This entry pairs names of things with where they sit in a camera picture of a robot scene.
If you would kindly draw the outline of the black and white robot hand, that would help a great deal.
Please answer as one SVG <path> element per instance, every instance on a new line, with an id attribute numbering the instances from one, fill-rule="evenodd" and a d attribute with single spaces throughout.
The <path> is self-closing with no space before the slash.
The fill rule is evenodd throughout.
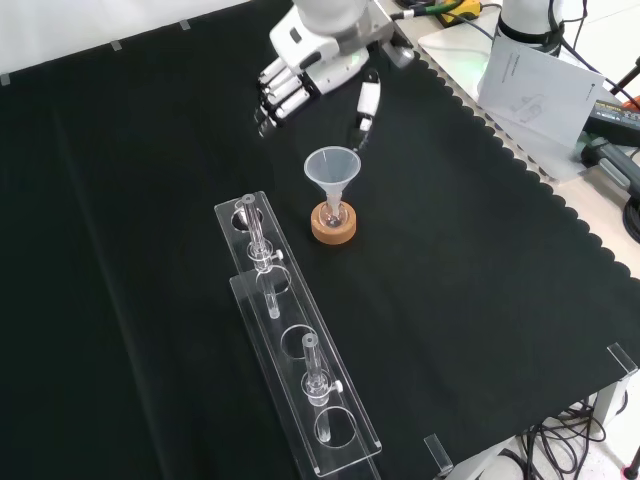
<path id="1" fill-rule="evenodd" d="M 307 104 L 349 82 L 369 61 L 367 47 L 343 53 L 336 38 L 309 30 L 296 6 L 271 30 L 269 39 L 276 59 L 258 75 L 254 114 L 263 138 L 284 127 Z"/>

